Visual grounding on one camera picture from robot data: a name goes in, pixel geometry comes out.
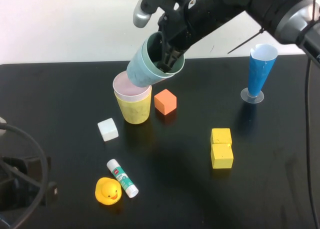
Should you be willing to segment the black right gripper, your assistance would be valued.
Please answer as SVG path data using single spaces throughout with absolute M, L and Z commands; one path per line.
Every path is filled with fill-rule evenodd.
M 157 68 L 177 73 L 185 51 L 215 30 L 215 0 L 163 0 L 160 7 L 164 15 L 158 21 L 162 40 Z

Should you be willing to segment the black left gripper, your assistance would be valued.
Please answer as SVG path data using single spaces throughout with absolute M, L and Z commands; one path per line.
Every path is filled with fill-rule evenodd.
M 30 206 L 40 191 L 43 170 L 37 156 L 0 157 L 0 208 L 20 209 Z M 58 186 L 50 181 L 46 201 L 58 199 Z

